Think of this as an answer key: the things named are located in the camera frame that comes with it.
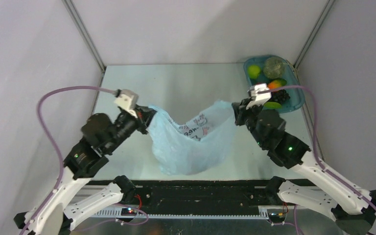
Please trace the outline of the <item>dark purple fake grape bunch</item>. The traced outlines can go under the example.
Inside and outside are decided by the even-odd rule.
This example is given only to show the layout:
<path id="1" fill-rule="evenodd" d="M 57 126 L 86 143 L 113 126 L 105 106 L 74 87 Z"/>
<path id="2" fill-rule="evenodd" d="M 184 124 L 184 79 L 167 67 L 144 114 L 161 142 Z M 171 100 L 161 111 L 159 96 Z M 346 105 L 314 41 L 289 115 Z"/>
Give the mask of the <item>dark purple fake grape bunch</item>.
<path id="1" fill-rule="evenodd" d="M 276 102 L 280 105 L 283 105 L 289 100 L 290 95 L 288 94 L 288 92 L 286 90 L 279 90 L 271 93 L 271 98 L 269 99 L 269 102 Z"/>

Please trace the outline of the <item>light blue printed plastic bag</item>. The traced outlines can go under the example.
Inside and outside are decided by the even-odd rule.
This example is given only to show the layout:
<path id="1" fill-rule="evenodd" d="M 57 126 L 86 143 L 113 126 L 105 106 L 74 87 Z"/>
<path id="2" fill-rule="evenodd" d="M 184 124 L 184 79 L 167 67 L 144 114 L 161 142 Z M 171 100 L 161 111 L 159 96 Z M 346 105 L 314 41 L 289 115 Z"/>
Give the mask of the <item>light blue printed plastic bag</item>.
<path id="1" fill-rule="evenodd" d="M 221 164 L 229 155 L 235 136 L 232 104 L 218 100 L 184 124 L 164 109 L 156 111 L 148 132 L 152 152 L 166 175 L 194 175 Z"/>

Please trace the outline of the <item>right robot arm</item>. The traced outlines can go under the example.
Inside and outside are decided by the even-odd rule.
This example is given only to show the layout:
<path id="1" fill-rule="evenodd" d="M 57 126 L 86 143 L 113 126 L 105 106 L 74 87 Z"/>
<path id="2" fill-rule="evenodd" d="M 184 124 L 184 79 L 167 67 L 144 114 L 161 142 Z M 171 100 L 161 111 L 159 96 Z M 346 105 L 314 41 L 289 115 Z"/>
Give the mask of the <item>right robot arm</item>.
<path id="1" fill-rule="evenodd" d="M 349 235 L 370 234 L 376 220 L 376 190 L 354 184 L 316 158 L 306 143 L 286 132 L 286 122 L 277 111 L 248 107 L 249 103 L 249 99 L 232 103 L 235 124 L 247 127 L 272 162 L 304 176 L 320 189 L 305 189 L 274 176 L 265 188 L 267 202 L 306 207 L 328 217 Z"/>

